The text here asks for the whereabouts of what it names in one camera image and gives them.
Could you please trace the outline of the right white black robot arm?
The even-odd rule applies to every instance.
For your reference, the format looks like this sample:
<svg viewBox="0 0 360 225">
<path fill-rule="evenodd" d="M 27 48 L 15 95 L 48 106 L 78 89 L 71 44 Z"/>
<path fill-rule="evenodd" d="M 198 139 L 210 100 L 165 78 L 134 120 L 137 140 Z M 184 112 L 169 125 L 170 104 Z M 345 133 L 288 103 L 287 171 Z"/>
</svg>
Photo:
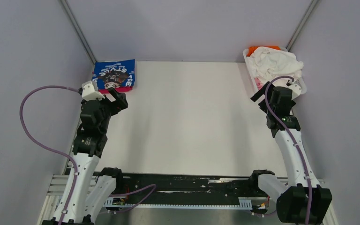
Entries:
<svg viewBox="0 0 360 225">
<path fill-rule="evenodd" d="M 265 84 L 252 97 L 267 114 L 267 127 L 277 143 L 286 168 L 287 184 L 274 172 L 254 170 L 250 176 L 250 192 L 266 193 L 276 204 L 276 212 L 283 223 L 320 225 L 332 200 L 331 191 L 323 188 L 314 175 L 302 143 L 301 127 L 291 115 L 295 102 L 293 91 L 286 87 Z"/>
</svg>

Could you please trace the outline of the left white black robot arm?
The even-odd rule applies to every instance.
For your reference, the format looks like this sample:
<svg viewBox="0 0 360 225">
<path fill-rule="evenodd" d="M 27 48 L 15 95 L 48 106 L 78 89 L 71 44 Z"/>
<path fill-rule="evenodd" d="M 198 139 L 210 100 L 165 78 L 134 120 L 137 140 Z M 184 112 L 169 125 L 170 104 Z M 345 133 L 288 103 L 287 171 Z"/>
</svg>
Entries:
<svg viewBox="0 0 360 225">
<path fill-rule="evenodd" d="M 110 118 L 128 107 L 124 93 L 114 88 L 107 92 L 114 100 L 93 88 L 82 89 L 81 123 L 70 156 L 72 167 L 59 205 L 52 218 L 42 222 L 44 225 L 93 225 L 109 194 L 124 190 L 121 169 L 111 167 L 102 170 L 96 186 L 89 190 L 108 140 Z"/>
</svg>

